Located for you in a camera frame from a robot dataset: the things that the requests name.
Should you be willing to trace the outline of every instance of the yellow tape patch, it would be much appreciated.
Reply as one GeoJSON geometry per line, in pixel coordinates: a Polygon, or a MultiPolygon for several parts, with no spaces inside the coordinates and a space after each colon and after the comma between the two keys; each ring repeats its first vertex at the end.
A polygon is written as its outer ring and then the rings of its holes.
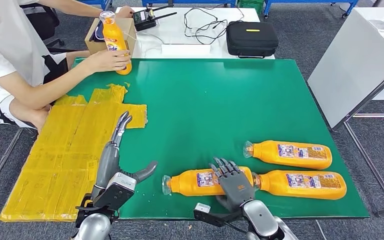
{"type": "Polygon", "coordinates": [[[95,89],[58,99],[0,214],[4,222],[76,220],[83,196],[96,180],[99,159],[120,115],[129,111],[128,129],[144,128],[147,106],[124,104],[124,86],[95,89]]]}

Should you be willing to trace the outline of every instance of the robotic hand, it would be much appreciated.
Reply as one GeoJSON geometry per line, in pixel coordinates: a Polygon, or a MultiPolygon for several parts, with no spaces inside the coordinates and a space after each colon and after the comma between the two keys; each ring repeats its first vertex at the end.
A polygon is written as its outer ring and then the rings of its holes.
{"type": "Polygon", "coordinates": [[[193,211],[195,219],[217,227],[228,225],[246,233],[248,240],[298,240],[280,218],[273,216],[263,202],[255,199],[253,186],[233,161],[217,157],[214,160],[219,168],[212,163],[209,166],[225,193],[223,196],[216,196],[216,199],[231,213],[212,214],[210,206],[198,203],[193,211]],[[230,224],[242,217],[248,221],[248,231],[230,224]]]}
{"type": "Polygon", "coordinates": [[[79,228],[73,240],[104,240],[116,220],[119,208],[134,194],[137,184],[154,173],[157,162],[152,161],[145,169],[129,173],[119,165],[119,147],[127,124],[132,120],[126,111],[118,119],[111,139],[103,148],[99,159],[96,183],[92,193],[87,193],[78,209],[75,227],[79,228]]]}

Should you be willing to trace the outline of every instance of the orange juice bottle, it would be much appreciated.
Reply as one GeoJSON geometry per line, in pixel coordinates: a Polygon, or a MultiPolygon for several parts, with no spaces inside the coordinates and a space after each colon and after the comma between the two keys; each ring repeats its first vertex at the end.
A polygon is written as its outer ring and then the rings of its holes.
{"type": "Polygon", "coordinates": [[[331,171],[273,170],[258,175],[254,182],[277,196],[337,200],[347,193],[342,176],[331,171]]]}
{"type": "Polygon", "coordinates": [[[331,150],[324,145],[287,141],[246,141],[243,147],[246,158],[254,157],[269,164],[309,169],[326,169],[332,163],[331,150]]]}
{"type": "MultiPolygon", "coordinates": [[[[103,11],[99,15],[103,23],[103,38],[108,51],[127,50],[122,30],[116,24],[116,14],[112,11],[103,11]]],[[[127,75],[132,71],[132,64],[126,65],[123,70],[116,71],[118,74],[127,75]]]]}
{"type": "MultiPolygon", "coordinates": [[[[251,170],[246,166],[240,166],[239,169],[245,173],[251,185],[254,185],[251,170]]],[[[216,174],[211,168],[188,170],[173,177],[164,175],[162,177],[162,192],[164,195],[180,193],[184,196],[213,196],[225,194],[219,185],[216,174]]]]}

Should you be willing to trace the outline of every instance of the black shorts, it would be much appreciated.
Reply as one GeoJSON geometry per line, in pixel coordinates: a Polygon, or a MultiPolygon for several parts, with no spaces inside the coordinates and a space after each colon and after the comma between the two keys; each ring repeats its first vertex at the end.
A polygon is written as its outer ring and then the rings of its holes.
{"type": "MultiPolygon", "coordinates": [[[[42,56],[42,57],[45,59],[44,63],[50,71],[43,78],[43,84],[47,84],[49,82],[52,82],[53,80],[61,77],[62,75],[66,74],[69,71],[69,67],[67,64],[67,58],[64,58],[60,63],[57,64],[55,62],[55,60],[50,55],[46,55],[46,56],[42,56]]],[[[6,124],[16,125],[16,123],[14,121],[12,121],[11,119],[9,119],[7,116],[4,115],[4,113],[1,110],[1,107],[0,107],[0,119],[6,124]]],[[[25,123],[25,124],[33,127],[33,128],[35,127],[31,122],[28,122],[28,121],[21,121],[21,122],[23,122],[23,123],[25,123]]]]}

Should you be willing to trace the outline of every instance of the bottle cap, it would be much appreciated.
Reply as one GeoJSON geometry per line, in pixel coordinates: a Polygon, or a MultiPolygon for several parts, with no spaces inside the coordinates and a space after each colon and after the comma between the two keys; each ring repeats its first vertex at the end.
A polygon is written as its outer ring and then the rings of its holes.
{"type": "Polygon", "coordinates": [[[116,14],[112,11],[103,11],[100,13],[99,19],[104,24],[113,24],[116,21],[116,14]]]}
{"type": "Polygon", "coordinates": [[[252,174],[252,181],[254,183],[254,190],[255,191],[260,190],[260,187],[261,187],[260,176],[255,172],[252,172],[251,174],[252,174]]]}
{"type": "Polygon", "coordinates": [[[254,155],[254,145],[250,141],[246,141],[243,145],[243,156],[245,158],[252,157],[254,155]]]}
{"type": "Polygon", "coordinates": [[[172,193],[171,180],[172,178],[167,175],[162,176],[162,193],[164,195],[169,195],[172,193]]]}

